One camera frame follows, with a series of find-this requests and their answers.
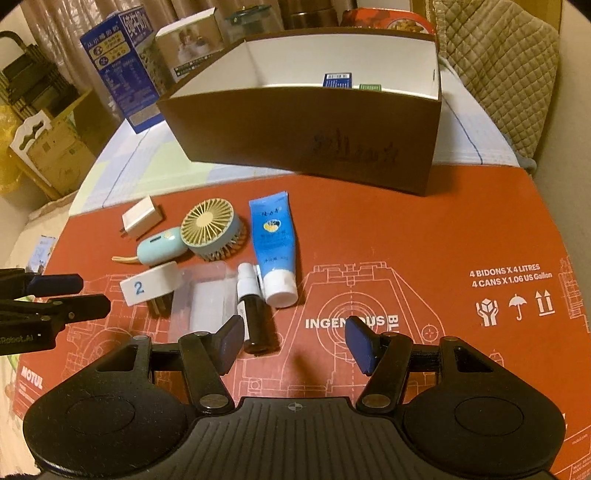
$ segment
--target motul logo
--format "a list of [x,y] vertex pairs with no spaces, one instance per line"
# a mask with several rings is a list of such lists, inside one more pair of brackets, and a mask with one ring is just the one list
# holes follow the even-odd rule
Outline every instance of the motul logo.
[[35,372],[30,371],[27,367],[23,367],[21,370],[21,376],[26,378],[28,382],[35,385],[39,390],[43,390],[43,377],[40,377]]

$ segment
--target white tube cap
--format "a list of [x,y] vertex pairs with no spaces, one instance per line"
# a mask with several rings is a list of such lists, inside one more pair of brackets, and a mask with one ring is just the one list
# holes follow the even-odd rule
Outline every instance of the white tube cap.
[[297,302],[296,276],[289,270],[271,270],[263,277],[262,283],[267,305],[284,309]]

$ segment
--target yellow plastic bag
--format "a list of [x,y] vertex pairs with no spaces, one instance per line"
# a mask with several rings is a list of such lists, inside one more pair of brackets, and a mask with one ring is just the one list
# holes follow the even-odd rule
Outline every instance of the yellow plastic bag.
[[8,155],[7,149],[21,124],[10,106],[0,105],[0,195],[13,192],[20,185],[22,171]]

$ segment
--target beige quilted fabric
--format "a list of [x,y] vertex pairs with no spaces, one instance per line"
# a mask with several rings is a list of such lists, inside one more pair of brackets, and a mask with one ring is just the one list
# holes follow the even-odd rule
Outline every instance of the beige quilted fabric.
[[558,68],[558,32],[510,0],[433,0],[440,54],[468,91],[533,158]]

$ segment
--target white bottle cap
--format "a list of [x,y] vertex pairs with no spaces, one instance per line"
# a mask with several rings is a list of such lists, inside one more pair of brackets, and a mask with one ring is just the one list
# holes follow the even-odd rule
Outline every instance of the white bottle cap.
[[261,288],[256,277],[255,267],[250,263],[238,265],[238,284],[236,285],[238,300],[246,295],[262,297]]

